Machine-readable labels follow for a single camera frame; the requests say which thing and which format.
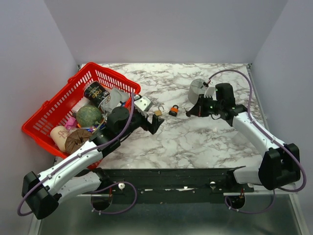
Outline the brass padlock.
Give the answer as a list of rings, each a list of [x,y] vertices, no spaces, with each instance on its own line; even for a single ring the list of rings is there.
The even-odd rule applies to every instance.
[[[154,114],[158,117],[162,116],[162,111],[164,111],[163,106],[159,106],[156,111],[154,111]]]

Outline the orange black padlock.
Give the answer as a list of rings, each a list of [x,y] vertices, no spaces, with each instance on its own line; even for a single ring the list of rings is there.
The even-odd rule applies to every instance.
[[[176,117],[179,111],[178,105],[173,105],[172,108],[169,110],[169,115]]]

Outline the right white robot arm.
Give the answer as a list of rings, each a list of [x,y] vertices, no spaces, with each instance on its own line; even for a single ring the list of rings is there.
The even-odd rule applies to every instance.
[[[245,136],[262,156],[262,161],[256,166],[230,170],[225,187],[235,192],[243,184],[254,184],[273,190],[297,182],[300,179],[300,167],[296,163],[299,160],[298,147],[293,143],[285,144],[259,126],[244,105],[235,103],[233,87],[229,83],[217,84],[215,90],[216,99],[199,95],[196,104],[186,111],[186,115],[219,115]]]

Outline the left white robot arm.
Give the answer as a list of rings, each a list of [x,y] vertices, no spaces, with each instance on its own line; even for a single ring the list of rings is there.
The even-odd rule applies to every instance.
[[[44,219],[62,202],[79,194],[104,193],[113,187],[120,190],[124,190],[125,186],[133,187],[129,182],[112,181],[101,168],[91,170],[83,176],[78,176],[78,173],[116,150],[121,141],[137,128],[155,134],[163,122],[164,119],[156,115],[149,122],[135,106],[131,110],[114,108],[106,127],[93,134],[73,154],[39,174],[31,171],[24,176],[22,202],[29,206],[30,214],[37,219]]]

